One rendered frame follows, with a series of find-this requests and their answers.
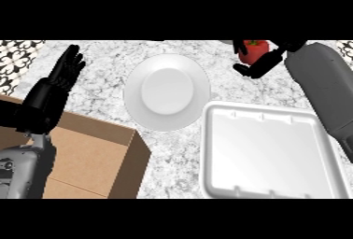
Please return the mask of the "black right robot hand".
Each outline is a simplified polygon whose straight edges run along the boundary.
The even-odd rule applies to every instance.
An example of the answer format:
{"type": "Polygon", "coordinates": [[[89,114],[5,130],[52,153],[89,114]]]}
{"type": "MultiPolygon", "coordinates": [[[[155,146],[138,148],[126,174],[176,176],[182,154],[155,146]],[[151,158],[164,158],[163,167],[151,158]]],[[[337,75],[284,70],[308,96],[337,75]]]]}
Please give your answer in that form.
{"type": "MultiPolygon", "coordinates": [[[[244,46],[245,40],[235,40],[234,41],[234,49],[237,55],[240,52],[247,54],[247,48],[244,46]]],[[[243,63],[234,64],[234,69],[247,77],[250,78],[260,78],[272,68],[281,63],[282,61],[282,54],[288,52],[296,52],[305,45],[305,40],[274,40],[274,44],[278,46],[275,49],[269,51],[260,56],[259,60],[254,62],[253,65],[243,63]]]]}

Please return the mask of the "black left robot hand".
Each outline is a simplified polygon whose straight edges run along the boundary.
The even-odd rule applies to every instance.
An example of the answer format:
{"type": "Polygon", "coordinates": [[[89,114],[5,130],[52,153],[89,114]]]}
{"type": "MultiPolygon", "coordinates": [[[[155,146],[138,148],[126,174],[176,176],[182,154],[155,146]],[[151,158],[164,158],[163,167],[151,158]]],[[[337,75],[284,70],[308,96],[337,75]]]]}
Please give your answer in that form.
{"type": "Polygon", "coordinates": [[[86,66],[79,50],[77,45],[70,45],[49,76],[43,77],[31,87],[15,114],[17,131],[21,133],[48,134],[56,127],[70,92],[86,66]]]}

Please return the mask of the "red bell pepper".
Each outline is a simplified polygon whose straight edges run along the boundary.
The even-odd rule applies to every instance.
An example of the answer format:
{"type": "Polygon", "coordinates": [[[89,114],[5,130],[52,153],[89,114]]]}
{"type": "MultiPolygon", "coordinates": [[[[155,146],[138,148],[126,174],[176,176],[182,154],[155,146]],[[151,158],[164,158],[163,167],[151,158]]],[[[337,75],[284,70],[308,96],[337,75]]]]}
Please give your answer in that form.
{"type": "Polygon", "coordinates": [[[243,63],[253,65],[260,56],[269,51],[269,43],[266,40],[245,40],[244,46],[247,54],[240,52],[240,60],[243,63]]]}

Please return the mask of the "white plate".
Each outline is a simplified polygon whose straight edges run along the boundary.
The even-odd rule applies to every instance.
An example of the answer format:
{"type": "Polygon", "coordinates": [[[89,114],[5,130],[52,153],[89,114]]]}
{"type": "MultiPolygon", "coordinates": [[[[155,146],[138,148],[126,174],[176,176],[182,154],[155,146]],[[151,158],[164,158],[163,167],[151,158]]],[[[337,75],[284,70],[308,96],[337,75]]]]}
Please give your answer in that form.
{"type": "Polygon", "coordinates": [[[186,56],[158,54],[129,75],[124,105],[135,121],[151,130],[169,132],[189,126],[210,97],[206,71],[186,56]]]}

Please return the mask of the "white tray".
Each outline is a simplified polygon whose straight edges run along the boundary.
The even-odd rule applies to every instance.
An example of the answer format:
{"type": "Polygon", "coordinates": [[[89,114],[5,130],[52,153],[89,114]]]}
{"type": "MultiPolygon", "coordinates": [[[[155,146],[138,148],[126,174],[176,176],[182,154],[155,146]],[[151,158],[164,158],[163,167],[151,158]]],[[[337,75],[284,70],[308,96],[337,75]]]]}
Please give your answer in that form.
{"type": "Polygon", "coordinates": [[[308,109],[210,102],[200,148],[209,199],[353,199],[333,140],[308,109]]]}

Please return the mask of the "brown cardboard box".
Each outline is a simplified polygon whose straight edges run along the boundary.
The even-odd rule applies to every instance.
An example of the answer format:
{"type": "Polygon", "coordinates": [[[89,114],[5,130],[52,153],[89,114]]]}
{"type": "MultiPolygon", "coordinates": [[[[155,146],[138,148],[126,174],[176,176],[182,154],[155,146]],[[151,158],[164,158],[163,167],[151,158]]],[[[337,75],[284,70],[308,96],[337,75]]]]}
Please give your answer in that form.
{"type": "Polygon", "coordinates": [[[52,143],[56,158],[46,199],[136,197],[151,150],[135,129],[67,112],[52,143]]]}

